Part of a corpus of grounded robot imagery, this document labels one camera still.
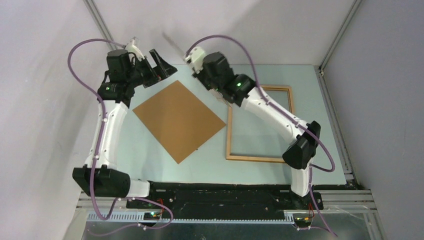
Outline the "brown cardboard backing board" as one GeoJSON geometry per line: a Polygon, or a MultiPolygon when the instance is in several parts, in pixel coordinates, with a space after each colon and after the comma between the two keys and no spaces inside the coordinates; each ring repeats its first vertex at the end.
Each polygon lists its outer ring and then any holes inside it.
{"type": "Polygon", "coordinates": [[[226,126],[178,80],[133,112],[177,164],[226,126]]]}

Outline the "clear acrylic sheet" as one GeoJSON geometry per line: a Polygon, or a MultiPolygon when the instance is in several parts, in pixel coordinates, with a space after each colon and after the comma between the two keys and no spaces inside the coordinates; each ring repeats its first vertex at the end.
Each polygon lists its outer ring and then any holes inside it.
{"type": "Polygon", "coordinates": [[[237,106],[231,110],[231,155],[280,158],[290,146],[255,114],[237,106]]]}

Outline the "light wooden picture frame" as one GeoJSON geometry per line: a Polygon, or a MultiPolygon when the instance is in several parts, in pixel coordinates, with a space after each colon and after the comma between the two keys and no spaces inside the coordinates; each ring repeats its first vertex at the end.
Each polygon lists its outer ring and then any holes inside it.
{"type": "MultiPolygon", "coordinates": [[[[271,92],[286,92],[288,110],[295,113],[294,97],[292,88],[288,85],[263,85],[264,90],[271,92]]],[[[247,156],[247,155],[233,155],[232,147],[232,124],[233,124],[233,109],[229,105],[227,108],[227,131],[226,131],[226,148],[225,159],[230,161],[245,161],[245,162],[260,162],[260,163],[279,163],[285,164],[281,157],[261,157],[261,156],[247,156]]]]}

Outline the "photo print of window plant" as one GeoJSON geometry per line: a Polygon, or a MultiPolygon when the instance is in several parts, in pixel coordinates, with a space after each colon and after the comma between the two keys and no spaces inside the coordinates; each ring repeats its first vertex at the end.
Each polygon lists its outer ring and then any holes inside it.
{"type": "MultiPolygon", "coordinates": [[[[189,50],[188,53],[186,51],[183,51],[182,48],[180,48],[177,43],[165,32],[162,32],[162,36],[171,45],[171,47],[181,56],[182,60],[184,61],[184,57],[186,57],[191,50],[189,50]]],[[[218,86],[215,83],[211,83],[211,78],[207,75],[207,71],[204,70],[204,67],[200,71],[200,73],[193,73],[192,71],[192,77],[198,80],[203,85],[203,87],[209,93],[211,93],[218,101],[226,104],[227,106],[231,105],[218,91],[218,86]]]]}

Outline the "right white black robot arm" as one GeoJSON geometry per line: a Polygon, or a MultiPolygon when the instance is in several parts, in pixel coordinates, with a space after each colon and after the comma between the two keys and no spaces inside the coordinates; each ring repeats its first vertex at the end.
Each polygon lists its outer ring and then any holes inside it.
{"type": "Polygon", "coordinates": [[[311,202],[310,168],[318,147],[321,126],[297,118],[269,97],[263,87],[246,74],[236,74],[221,52],[207,54],[201,49],[189,53],[184,62],[192,76],[211,93],[231,106],[263,120],[288,143],[282,160],[291,169],[291,204],[304,209],[311,202]]]}

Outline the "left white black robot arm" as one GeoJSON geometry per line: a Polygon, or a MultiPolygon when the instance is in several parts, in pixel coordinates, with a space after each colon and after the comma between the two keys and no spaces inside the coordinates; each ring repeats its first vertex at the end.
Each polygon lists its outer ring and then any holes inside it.
{"type": "Polygon", "coordinates": [[[136,49],[118,49],[107,54],[108,70],[96,92],[100,97],[98,135],[83,166],[72,172],[72,178],[88,196],[138,198],[145,208],[153,208],[158,202],[158,194],[150,190],[150,183],[119,171],[117,159],[121,128],[135,89],[153,86],[177,72],[155,49],[149,53],[154,67],[136,49]]]}

